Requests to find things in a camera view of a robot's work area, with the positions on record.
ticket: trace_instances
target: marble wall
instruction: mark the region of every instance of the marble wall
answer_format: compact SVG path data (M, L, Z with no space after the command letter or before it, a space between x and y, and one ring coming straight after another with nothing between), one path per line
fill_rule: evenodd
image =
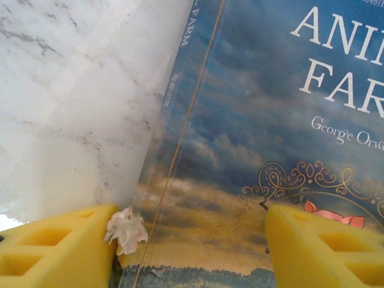
M0 230L127 206L191 0L0 3Z

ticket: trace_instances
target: white tissue scrap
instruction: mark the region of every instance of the white tissue scrap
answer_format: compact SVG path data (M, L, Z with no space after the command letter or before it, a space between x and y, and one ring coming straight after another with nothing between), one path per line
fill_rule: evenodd
M131 254L137 249L137 245L148 241L148 233L143 226L143 218L139 213L134 215L132 208L129 206L123 211L112 215L107 223L107 234L104 241L109 240L109 244L117 238L118 244L121 247L118 256L121 254Z

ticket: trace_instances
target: blue sky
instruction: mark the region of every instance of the blue sky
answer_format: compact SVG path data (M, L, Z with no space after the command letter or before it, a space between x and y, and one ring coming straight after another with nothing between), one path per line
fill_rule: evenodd
M174 72L178 73L189 55L161 143L158 160L165 170L178 142L220 2L199 2L193 37L176 60ZM363 23L349 55L344 54L338 28L332 50L311 43L311 29L302 28L301 37L290 33L313 6L319 8L321 43L328 40L333 13L343 16L348 38L353 29L351 21ZM216 185L231 194L238 194L243 186L256 185L260 167L269 161L279 161L290 171L300 161L320 160L333 173L351 164L356 168L356 180L382 179L384 151L356 141L361 130L369 132L372 140L384 140L384 119L379 117L373 101L368 108L371 113L367 114L343 106L345 94L337 94L335 102L325 97L347 72L353 73L357 107L362 106L367 93L367 78L384 82L384 66L354 57L364 42L365 25L384 28L379 20L383 11L358 0L331 4L321 0L227 0L174 175ZM383 37L380 33L373 35L367 52L369 60L376 57ZM334 69L331 77L325 69L317 68L315 74L326 74L322 87L312 82L312 94L299 90L307 78L309 58ZM384 97L384 88L377 87L374 94ZM354 138L344 145L336 144L334 137L311 128L315 116L323 117L326 125L348 129Z

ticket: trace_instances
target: animal farm book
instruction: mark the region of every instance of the animal farm book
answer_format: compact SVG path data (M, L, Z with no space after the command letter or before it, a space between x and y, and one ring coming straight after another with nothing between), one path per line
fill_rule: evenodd
M276 203L384 231L382 19L383 0L193 1L120 288L275 287Z

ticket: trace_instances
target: book cover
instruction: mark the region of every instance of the book cover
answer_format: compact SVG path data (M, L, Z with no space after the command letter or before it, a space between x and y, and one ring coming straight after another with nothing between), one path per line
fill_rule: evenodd
M120 288L275 287L275 203L384 231L383 8L193 1L137 185L149 241Z

